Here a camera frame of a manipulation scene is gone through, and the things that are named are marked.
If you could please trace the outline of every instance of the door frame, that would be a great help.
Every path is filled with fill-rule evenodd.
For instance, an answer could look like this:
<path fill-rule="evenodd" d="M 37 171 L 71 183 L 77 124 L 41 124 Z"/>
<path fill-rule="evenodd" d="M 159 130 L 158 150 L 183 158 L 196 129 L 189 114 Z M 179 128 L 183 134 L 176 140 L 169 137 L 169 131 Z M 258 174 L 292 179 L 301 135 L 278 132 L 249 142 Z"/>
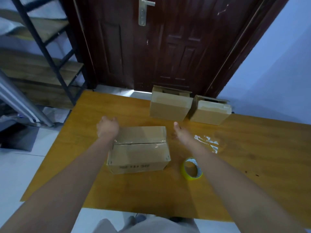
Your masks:
<path fill-rule="evenodd" d="M 236 41 L 228 51 L 225 61 L 218 70 L 218 73 L 211 81 L 207 82 L 205 89 L 200 93 L 201 95 L 213 98 L 218 96 L 287 2 L 288 0 L 260 0 L 258 2 L 237 36 Z M 91 59 L 92 54 L 89 52 L 87 44 L 88 39 L 91 39 L 91 37 L 88 33 L 84 35 L 82 30 L 84 20 L 81 19 L 80 21 L 79 14 L 77 14 L 76 10 L 77 7 L 78 11 L 84 12 L 87 16 L 85 12 L 88 8 L 86 8 L 83 0 L 75 0 L 75 3 L 74 0 L 62 0 L 62 3 L 69 23 L 72 26 L 73 33 L 81 48 L 81 54 L 83 62 L 86 65 L 88 77 L 90 81 L 94 83 L 94 86 L 96 86 L 99 84 L 100 80 L 95 74 Z"/>
<path fill-rule="evenodd" d="M 204 96 L 216 98 L 243 63 L 288 0 L 260 0 L 229 50 L 218 73 L 208 82 Z"/>

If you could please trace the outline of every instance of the person's left arm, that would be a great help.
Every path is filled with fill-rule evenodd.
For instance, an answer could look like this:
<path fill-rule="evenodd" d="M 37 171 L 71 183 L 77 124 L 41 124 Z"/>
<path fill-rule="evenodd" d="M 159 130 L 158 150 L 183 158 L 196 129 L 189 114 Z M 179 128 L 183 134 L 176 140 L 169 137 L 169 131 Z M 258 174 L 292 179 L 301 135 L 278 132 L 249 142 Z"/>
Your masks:
<path fill-rule="evenodd" d="M 71 232 L 82 205 L 119 132 L 103 117 L 99 138 L 64 170 L 39 188 L 0 229 L 3 232 Z"/>

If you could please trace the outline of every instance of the person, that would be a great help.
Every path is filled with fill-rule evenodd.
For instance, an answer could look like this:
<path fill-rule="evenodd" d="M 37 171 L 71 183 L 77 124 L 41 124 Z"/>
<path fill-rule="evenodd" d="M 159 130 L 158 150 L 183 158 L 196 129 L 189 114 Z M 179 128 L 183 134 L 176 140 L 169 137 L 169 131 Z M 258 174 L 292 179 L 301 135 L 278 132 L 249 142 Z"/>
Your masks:
<path fill-rule="evenodd" d="M 237 169 L 210 152 L 174 122 L 180 142 L 192 153 L 204 176 L 241 232 L 306 232 L 276 201 Z M 102 117 L 98 139 L 65 169 L 39 188 L 0 229 L 4 232 L 71 232 L 91 186 L 119 132 L 116 118 Z M 191 224 L 153 217 L 122 230 L 138 232 L 199 232 Z M 116 232 L 102 220 L 95 232 Z"/>

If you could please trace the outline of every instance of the wooden shelf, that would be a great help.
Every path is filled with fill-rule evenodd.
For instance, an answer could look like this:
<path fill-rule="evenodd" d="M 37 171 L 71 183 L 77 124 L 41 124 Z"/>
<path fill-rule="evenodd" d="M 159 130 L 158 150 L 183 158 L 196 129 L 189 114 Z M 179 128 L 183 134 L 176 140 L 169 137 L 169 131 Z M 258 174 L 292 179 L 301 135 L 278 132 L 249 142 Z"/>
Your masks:
<path fill-rule="evenodd" d="M 34 104 L 62 109 L 72 109 L 74 105 L 69 100 L 63 88 L 58 86 L 37 85 L 29 82 L 13 82 Z M 80 87 L 70 86 L 73 96 Z"/>
<path fill-rule="evenodd" d="M 0 10 L 0 17 L 22 23 L 25 26 L 25 23 L 18 12 L 9 10 Z M 62 28 L 64 28 L 66 25 L 69 24 L 68 20 L 61 20 L 61 19 L 43 19 L 32 17 L 30 19 L 43 42 L 48 40 L 52 35 L 59 32 Z M 20 39 L 34 41 L 31 33 L 28 31 L 26 27 L 17 28 L 8 35 Z"/>
<path fill-rule="evenodd" d="M 66 85 L 72 81 L 83 64 L 68 61 L 60 69 Z M 0 68 L 10 78 L 60 85 L 56 74 L 41 55 L 0 48 Z"/>

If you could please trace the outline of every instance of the tabletop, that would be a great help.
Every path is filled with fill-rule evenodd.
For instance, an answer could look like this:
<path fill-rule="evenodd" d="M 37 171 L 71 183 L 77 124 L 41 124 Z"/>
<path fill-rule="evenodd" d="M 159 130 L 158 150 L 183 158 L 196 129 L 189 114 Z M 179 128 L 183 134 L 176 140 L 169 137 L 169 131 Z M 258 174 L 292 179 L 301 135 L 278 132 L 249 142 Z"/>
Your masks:
<path fill-rule="evenodd" d="M 64 169 L 96 139 L 103 115 L 120 126 L 166 126 L 171 161 L 163 171 L 113 175 L 101 168 L 83 207 L 158 216 L 232 221 L 203 176 L 187 181 L 180 172 L 191 154 L 174 139 L 173 121 L 149 117 L 150 101 L 84 91 L 21 201 Z M 311 126 L 238 114 L 222 125 L 180 122 L 194 138 L 240 170 L 311 227 Z"/>

